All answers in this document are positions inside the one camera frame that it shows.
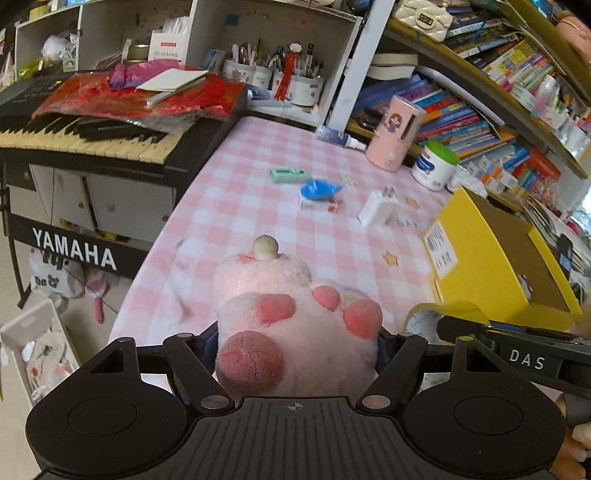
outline stuffed toy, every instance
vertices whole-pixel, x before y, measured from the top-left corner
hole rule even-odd
[[[380,306],[347,305],[340,285],[312,281],[306,263],[280,254],[273,237],[220,263],[213,300],[216,377],[237,401],[348,395],[355,402],[376,377]]]

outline white charger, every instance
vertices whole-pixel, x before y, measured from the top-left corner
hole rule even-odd
[[[385,187],[381,192],[375,190],[369,194],[365,205],[357,218],[363,226],[384,225],[394,213],[398,199],[394,189]]]

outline cream handbag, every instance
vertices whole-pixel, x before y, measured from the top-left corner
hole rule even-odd
[[[439,42],[445,40],[453,20],[445,4],[438,7],[429,0],[402,0],[394,17]]]

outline white cabinet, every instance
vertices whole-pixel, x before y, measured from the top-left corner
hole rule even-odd
[[[48,223],[59,226],[60,218],[95,229],[86,200],[82,176],[59,168],[31,165],[31,174],[39,194]]]
[[[361,18],[308,2],[196,0],[187,64],[199,65],[210,48],[231,51],[232,44],[256,44],[266,53],[298,41],[304,52],[314,45],[314,57],[323,62],[325,78],[319,108],[257,108],[257,111],[307,125],[320,125],[329,111],[345,64],[357,37]]]
[[[374,3],[391,5],[393,1]],[[121,51],[127,38],[148,38],[167,18],[185,15],[191,24],[186,52],[186,64],[190,66],[201,65],[211,48],[230,51],[235,43],[256,44],[260,39],[266,53],[295,41],[305,52],[308,44],[313,44],[315,58],[323,62],[325,79],[316,111],[295,105],[257,108],[262,113],[312,126],[326,119],[362,21],[336,8],[303,0],[95,0],[19,25],[17,68],[39,58],[47,37],[71,25],[79,34],[76,67],[90,70],[99,60]]]
[[[86,176],[99,230],[154,242],[174,208],[174,190],[141,181]]]

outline cabinet door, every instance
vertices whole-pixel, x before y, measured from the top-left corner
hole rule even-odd
[[[97,226],[105,232],[154,242],[173,211],[170,187],[103,175],[86,180]]]
[[[48,222],[53,219],[52,224],[59,226],[60,218],[63,218],[95,230],[81,174],[40,165],[31,165],[31,173]]]

